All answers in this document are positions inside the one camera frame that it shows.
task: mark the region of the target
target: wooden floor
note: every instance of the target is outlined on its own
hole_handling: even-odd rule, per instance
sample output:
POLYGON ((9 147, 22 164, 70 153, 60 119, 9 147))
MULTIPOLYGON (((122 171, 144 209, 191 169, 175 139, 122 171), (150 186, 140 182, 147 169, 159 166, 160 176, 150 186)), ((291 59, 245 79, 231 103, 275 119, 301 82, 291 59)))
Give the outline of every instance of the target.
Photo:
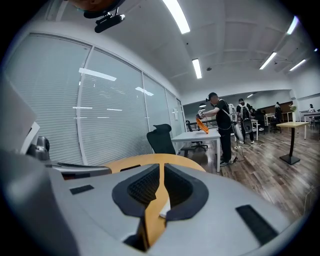
MULTIPOLYGON (((310 211, 318 197, 316 188, 320 185, 320 141, 319 130, 307 127, 307 137, 304 140, 304 128, 295 131, 293 155, 300 158, 300 162, 289 165, 279 159, 290 150, 291 130, 283 128, 282 133, 259 134, 259 141, 254 146, 238 150, 238 161, 234 164, 221 167, 217 173, 217 156, 214 145, 204 141, 209 146, 204 152, 197 149, 189 152, 188 157, 200 164, 208 173, 234 179, 267 201, 276 205, 293 222, 304 212, 310 211)), ((231 137, 233 160, 237 154, 234 137, 231 137)))

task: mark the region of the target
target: wooden table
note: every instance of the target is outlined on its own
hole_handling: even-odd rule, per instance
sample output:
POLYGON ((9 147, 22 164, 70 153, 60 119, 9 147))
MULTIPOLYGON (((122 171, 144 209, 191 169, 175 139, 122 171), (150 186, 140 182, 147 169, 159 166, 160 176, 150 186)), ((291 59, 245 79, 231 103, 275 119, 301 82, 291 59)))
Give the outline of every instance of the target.
POLYGON ((284 122, 279 123, 276 126, 278 127, 288 127, 291 128, 291 145, 290 145, 290 153, 280 156, 280 159, 287 162, 289 165, 293 165, 300 161, 299 158, 293 156, 294 145, 295 145, 295 128, 299 128, 302 126, 306 126, 309 122, 284 122))
POLYGON ((129 158, 120 159, 114 162, 105 164, 106 167, 109 167, 112 170, 112 173, 118 173, 122 169, 130 168, 134 166, 145 166, 149 164, 159 164, 160 165, 160 183, 159 188, 155 193, 156 199, 151 201, 147 209, 145 210, 145 225, 148 236, 148 241, 150 246, 152 246, 157 239, 165 231, 165 222, 166 220, 159 216, 159 213, 165 206, 169 195, 165 188, 164 180, 164 164, 174 164, 184 167, 189 167, 196 169, 198 171, 205 172, 205 170, 197 164, 195 161, 192 161, 189 158, 174 155, 174 154, 144 154, 137 155, 129 158))

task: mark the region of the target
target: round table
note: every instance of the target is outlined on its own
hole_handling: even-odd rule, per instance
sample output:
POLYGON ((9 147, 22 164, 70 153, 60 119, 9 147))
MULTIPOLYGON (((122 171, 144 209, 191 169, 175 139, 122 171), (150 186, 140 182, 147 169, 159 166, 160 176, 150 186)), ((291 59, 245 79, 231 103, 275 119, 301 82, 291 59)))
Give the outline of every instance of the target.
POLYGON ((166 220, 159 216, 159 213, 161 212, 169 198, 168 192, 164 184, 164 164, 173 164, 189 167, 202 172, 205 172, 205 170, 195 161, 175 154, 137 155, 128 158, 123 158, 114 162, 109 162, 105 164, 105 166, 109 167, 112 173, 114 174, 119 173, 122 169, 138 165, 145 166, 149 164, 159 164, 160 166, 160 183, 159 188, 155 193, 156 199, 151 201, 151 203, 145 210, 145 225, 147 230, 147 236, 149 244, 150 246, 152 246, 156 242, 156 240, 161 236, 161 234, 165 231, 166 228, 166 220))

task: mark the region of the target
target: white ceiling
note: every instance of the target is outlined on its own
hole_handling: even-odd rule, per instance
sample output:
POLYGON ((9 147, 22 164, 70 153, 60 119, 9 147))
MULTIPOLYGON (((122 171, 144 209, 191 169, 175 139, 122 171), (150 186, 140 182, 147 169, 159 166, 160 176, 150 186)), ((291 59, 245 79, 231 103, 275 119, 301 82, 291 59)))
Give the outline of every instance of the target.
MULTIPOLYGON (((166 76, 183 92, 186 81, 197 87, 192 59, 199 58, 203 77, 206 69, 220 67, 254 69, 272 53, 266 72, 286 74, 309 56, 313 46, 301 25, 286 35, 293 14, 272 0, 178 0, 190 32, 181 34, 162 0, 126 0, 120 7, 125 21, 102 33, 130 48, 166 76)), ((72 5, 62 20, 91 23, 72 5)))

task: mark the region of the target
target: glass wall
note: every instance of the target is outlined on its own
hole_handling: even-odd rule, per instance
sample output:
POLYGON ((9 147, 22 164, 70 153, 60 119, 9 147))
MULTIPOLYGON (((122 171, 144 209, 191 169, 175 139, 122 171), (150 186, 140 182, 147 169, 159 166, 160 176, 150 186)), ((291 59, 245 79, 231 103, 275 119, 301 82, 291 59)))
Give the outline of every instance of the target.
POLYGON ((79 81, 91 47, 54 37, 29 35, 5 74, 37 115, 39 135, 50 142, 50 158, 82 164, 76 109, 79 81))
POLYGON ((89 165, 151 154, 141 71, 94 49, 82 74, 80 109, 89 165))
POLYGON ((143 81, 150 131, 154 125, 171 125, 165 88, 144 74, 143 81))
POLYGON ((167 90, 166 90, 166 98, 167 98, 168 107, 169 107, 172 137, 176 137, 182 133, 177 98, 167 90))
POLYGON ((124 60, 64 37, 29 34, 4 69, 37 115, 55 161, 103 165, 151 154, 154 125, 185 131, 180 101, 124 60))

